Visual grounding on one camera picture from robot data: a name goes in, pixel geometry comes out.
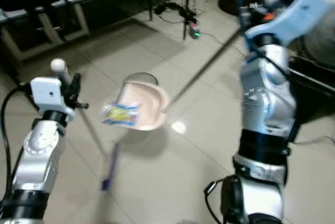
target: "silver robot arm segment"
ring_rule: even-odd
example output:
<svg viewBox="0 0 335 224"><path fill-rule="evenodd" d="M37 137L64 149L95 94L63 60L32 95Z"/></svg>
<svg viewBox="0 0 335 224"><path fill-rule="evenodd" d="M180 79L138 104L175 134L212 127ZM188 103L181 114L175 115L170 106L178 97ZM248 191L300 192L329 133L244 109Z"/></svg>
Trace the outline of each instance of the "silver robot arm segment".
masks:
<svg viewBox="0 0 335 224"><path fill-rule="evenodd" d="M65 129L53 120L41 120L24 140L24 152L13 180L13 189L50 194L65 148Z"/></svg>
<svg viewBox="0 0 335 224"><path fill-rule="evenodd" d="M240 73L243 129L233 157L235 175L224 178L222 184L224 223L282 223L288 136L296 111L284 75L288 72L286 46L311 30L334 6L333 0L293 0L274 20L245 32L254 42L257 39L258 50L250 47Z"/></svg>

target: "black cable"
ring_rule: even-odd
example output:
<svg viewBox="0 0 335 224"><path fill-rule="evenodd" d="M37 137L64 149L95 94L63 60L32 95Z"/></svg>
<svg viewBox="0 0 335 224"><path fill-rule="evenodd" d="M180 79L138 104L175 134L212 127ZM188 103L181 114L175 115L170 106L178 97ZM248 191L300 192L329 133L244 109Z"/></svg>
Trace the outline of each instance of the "black cable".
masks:
<svg viewBox="0 0 335 224"><path fill-rule="evenodd" d="M222 224L222 222L219 220L219 218L215 215L215 213L211 209L211 207L209 205L209 201L208 201L208 196L215 189L215 187L217 186L217 184L220 183L220 182L222 182L222 181L224 181L224 179L220 179L220 180L217 180L215 182L211 182L211 183L209 183L209 185L204 190L206 207L207 207L210 215L213 217L213 219L215 220L215 222L218 223L218 224Z"/></svg>
<svg viewBox="0 0 335 224"><path fill-rule="evenodd" d="M219 44L223 44L223 42L220 42L219 39L217 39L216 36L214 36L214 35L211 34L211 33L200 32L200 34L204 34L204 35L211 36L211 37L213 37Z"/></svg>
<svg viewBox="0 0 335 224"><path fill-rule="evenodd" d="M159 18L161 18L163 21L166 21L167 23L170 23L170 24L179 24L179 23L182 23L183 21L168 21L166 19L164 19L162 16L159 16L157 15Z"/></svg>
<svg viewBox="0 0 335 224"><path fill-rule="evenodd" d="M333 144L335 144L335 139L333 136L322 136L318 139L314 139L314 140L310 140L310 141L301 141L301 142L293 142L293 144L296 145L308 145L308 144L315 144L315 143L319 143L322 142L324 140L330 140Z"/></svg>
<svg viewBox="0 0 335 224"><path fill-rule="evenodd" d="M284 76L286 77L286 79L289 80L289 73L284 71L281 67L279 67L274 61L272 61L270 58L268 58L267 56L265 56L264 53L262 53L258 47L255 45L255 43L253 42L253 40L251 38L249 38L247 36L247 34L245 33L246 32L246 27L244 25L244 21L243 21L243 18L242 18L242 12L241 12L241 9L240 7L243 7L244 6L244 0L237 0L236 1L236 4L237 4L237 12L238 12L238 17L239 17L239 22L240 22L240 26L241 26L241 32L242 32L242 35L245 37L248 45L251 47L251 50L254 50L256 53L257 53L257 58L264 58L266 59L269 63L271 63L273 66L275 66L275 68Z"/></svg>
<svg viewBox="0 0 335 224"><path fill-rule="evenodd" d="M5 97L0 111L0 124L1 124L1 133L4 141L4 147L6 152L6 165L7 165L7 171L6 171L6 190L5 194L3 196L2 201L6 198L8 193L10 192L10 188L12 186L12 161L10 157L10 147L9 147L9 141L6 131L6 124L5 124L5 113L6 113L6 106L8 104L9 99L16 93L21 91L21 87L16 87L15 89L11 90ZM0 214L2 213L3 209L2 206L0 207Z"/></svg>
<svg viewBox="0 0 335 224"><path fill-rule="evenodd" d="M19 167L19 163L20 163L20 160L21 160L21 157L22 157L22 154L23 154L23 151L24 151L25 149L23 148L23 146L21 147L21 149L20 149L20 152L19 152L19 154L18 154L18 156L17 156L17 159L16 159L16 162L15 162L15 164L14 164L14 168L13 168L13 172L12 172L12 177L11 177L11 183L13 183L13 180L14 180L14 177L15 177L15 174L16 174L16 171L17 171L17 168Z"/></svg>

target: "pink dustpan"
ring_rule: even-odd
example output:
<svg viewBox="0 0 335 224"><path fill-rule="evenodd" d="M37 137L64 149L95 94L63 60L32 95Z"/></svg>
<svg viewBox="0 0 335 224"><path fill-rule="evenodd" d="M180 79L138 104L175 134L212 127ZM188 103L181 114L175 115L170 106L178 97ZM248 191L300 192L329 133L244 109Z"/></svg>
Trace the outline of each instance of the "pink dustpan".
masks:
<svg viewBox="0 0 335 224"><path fill-rule="evenodd" d="M147 73L136 73L141 75L149 75ZM166 119L166 109L170 99L166 92L155 82L147 82L140 78L137 80L127 78L124 81L121 93L117 99L117 103L124 106L139 106L139 116L137 122L133 126L116 125L127 127L135 130L149 131L160 127Z"/></svg>

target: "cable on floor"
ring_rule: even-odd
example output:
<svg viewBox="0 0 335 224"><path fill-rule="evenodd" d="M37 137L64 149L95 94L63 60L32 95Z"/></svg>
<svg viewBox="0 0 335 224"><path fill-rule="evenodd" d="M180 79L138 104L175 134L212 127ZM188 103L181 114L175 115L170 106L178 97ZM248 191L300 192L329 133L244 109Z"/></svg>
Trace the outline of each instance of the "cable on floor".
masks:
<svg viewBox="0 0 335 224"><path fill-rule="evenodd" d="M157 15L159 18L161 18L163 21L166 21L167 23L169 24L179 24L179 23L182 23L183 21L169 21L169 20L166 20L164 19L162 16L159 16Z"/></svg>
<svg viewBox="0 0 335 224"><path fill-rule="evenodd" d="M221 42L219 39L216 38L216 36L214 36L214 35L211 34L211 33L200 32L200 34L204 34L204 35L211 36L211 37L213 37L219 44L223 44L223 42Z"/></svg>
<svg viewBox="0 0 335 224"><path fill-rule="evenodd" d="M209 204L209 201L208 201L208 196L215 189L215 187L218 185L218 183L222 183L223 181L224 181L224 179L220 179L220 180L217 180L217 181L212 181L212 182L209 183L209 185L204 190L206 207L207 207L210 215L213 217L215 222L218 223L218 224L221 224L222 221L219 220L219 218L215 215L212 208L210 207L210 204Z"/></svg>
<svg viewBox="0 0 335 224"><path fill-rule="evenodd" d="M320 142L323 142L325 140L330 140L333 144L335 144L335 138L334 138L334 136L321 136L318 139L313 139L313 140L309 140L309 141L302 141L302 142L293 142L293 144L296 144L296 145L309 145L309 144L320 143Z"/></svg>
<svg viewBox="0 0 335 224"><path fill-rule="evenodd" d="M245 53L243 53L242 51L240 51L240 49L239 48L237 48L236 46L232 46L234 49L236 49L242 56L244 56L245 57Z"/></svg>
<svg viewBox="0 0 335 224"><path fill-rule="evenodd" d="M10 154L8 135L6 131L6 124L5 124L6 107L7 107L7 104L10 98L13 95L15 95L17 92L20 92L20 91L21 91L21 87L19 86L14 88L12 91L10 91L4 98L4 101L1 106L0 128L1 128L2 138L3 138L4 149L6 153L6 189L5 189L4 196L1 200L0 214L3 211L2 202L6 199L12 187L12 162L11 162L12 159L11 159L11 154Z"/></svg>

